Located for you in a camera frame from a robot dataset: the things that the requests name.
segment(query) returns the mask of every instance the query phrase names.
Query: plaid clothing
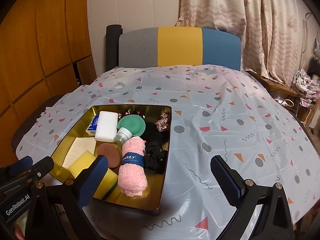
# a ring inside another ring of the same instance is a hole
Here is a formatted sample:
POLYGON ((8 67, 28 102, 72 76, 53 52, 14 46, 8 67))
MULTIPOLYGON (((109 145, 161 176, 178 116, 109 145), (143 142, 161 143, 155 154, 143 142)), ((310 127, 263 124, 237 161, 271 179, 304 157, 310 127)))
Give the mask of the plaid clothing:
POLYGON ((291 88, 300 95, 300 105, 308 107, 320 98, 320 86, 311 80, 304 69, 299 70, 292 79, 291 88))

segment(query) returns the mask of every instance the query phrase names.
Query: metal tray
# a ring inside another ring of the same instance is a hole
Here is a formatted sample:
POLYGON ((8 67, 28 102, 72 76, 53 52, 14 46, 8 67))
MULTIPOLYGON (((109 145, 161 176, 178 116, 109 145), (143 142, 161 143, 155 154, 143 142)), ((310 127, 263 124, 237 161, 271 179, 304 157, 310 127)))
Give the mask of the metal tray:
MULTIPOLYGON (((89 137, 86 133, 86 128, 90 124, 93 117, 98 114, 100 111, 110 111, 121 113, 126 109, 130 108, 131 110, 139 110, 146 116, 147 121, 156 122, 161 113, 165 112, 169 114, 170 120, 172 115, 172 109, 170 106, 153 106, 153 105, 100 105, 91 107, 79 120, 78 122, 71 128, 71 130, 66 134, 64 139, 61 141, 59 146, 52 154, 52 159, 54 161, 54 168, 50 172, 55 178, 59 181, 64 182, 66 179, 73 178, 72 174, 68 171, 68 169, 63 168, 62 164, 64 159, 70 149, 73 141, 76 137, 89 137)), ((96 148, 94 154, 97 155, 97 148, 103 142, 97 141, 96 148)), ((116 143, 112 143, 115 145, 121 156, 121 146, 116 143)), ((169 144, 166 143, 163 147, 168 150, 169 153, 169 144)), ((119 166, 111 169, 113 172, 118 174, 119 166)), ((129 209, 129 211, 148 214, 148 215, 158 215, 160 213, 160 202, 161 195, 164 185, 164 174, 156 174, 154 171, 149 169, 145 169, 145 174, 148 181, 148 187, 143 191, 142 196, 128 197, 125 194, 121 193, 119 187, 116 186, 110 194, 101 201, 106 203, 115 204, 121 208, 129 209)))

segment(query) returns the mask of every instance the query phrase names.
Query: small plastic bottle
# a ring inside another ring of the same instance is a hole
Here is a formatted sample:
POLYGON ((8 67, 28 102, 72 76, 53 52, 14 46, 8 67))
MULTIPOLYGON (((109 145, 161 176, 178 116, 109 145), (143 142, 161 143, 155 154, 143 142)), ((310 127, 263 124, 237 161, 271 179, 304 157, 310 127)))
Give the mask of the small plastic bottle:
POLYGON ((121 127, 117 132, 114 140, 117 144, 122 146, 131 137, 132 137, 132 133, 128 129, 121 127))

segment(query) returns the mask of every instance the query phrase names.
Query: brown round pad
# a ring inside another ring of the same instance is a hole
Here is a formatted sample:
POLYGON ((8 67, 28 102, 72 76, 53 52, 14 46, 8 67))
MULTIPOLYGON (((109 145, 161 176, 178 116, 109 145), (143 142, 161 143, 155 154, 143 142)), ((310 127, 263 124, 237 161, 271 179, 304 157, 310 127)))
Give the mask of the brown round pad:
POLYGON ((98 147, 97 155, 104 155, 108 159, 108 167, 115 168, 119 165, 120 155, 115 146, 110 143, 103 143, 98 147))

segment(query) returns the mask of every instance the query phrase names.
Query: curtain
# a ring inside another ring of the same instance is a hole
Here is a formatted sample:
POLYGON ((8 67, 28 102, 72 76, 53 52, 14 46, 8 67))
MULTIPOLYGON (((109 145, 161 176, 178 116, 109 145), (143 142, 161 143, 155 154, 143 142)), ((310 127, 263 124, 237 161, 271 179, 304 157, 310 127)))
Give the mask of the curtain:
POLYGON ((291 84, 298 64, 296 0, 181 0, 177 26, 213 28, 241 39, 241 69, 291 84))

